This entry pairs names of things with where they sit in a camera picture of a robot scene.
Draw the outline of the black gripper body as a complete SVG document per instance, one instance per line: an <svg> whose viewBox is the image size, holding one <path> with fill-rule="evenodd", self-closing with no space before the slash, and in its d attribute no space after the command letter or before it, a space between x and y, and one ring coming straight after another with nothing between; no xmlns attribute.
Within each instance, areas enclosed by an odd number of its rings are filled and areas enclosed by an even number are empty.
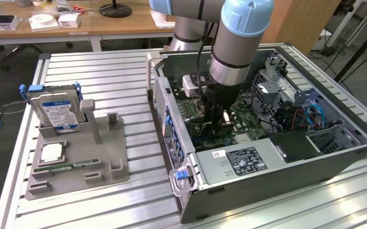
<svg viewBox="0 0 367 229"><path fill-rule="evenodd" d="M238 100L241 93L241 86L225 86L222 84L211 84L203 90L205 96L205 109L211 112L213 110L222 109L230 110L231 106Z"/></svg>

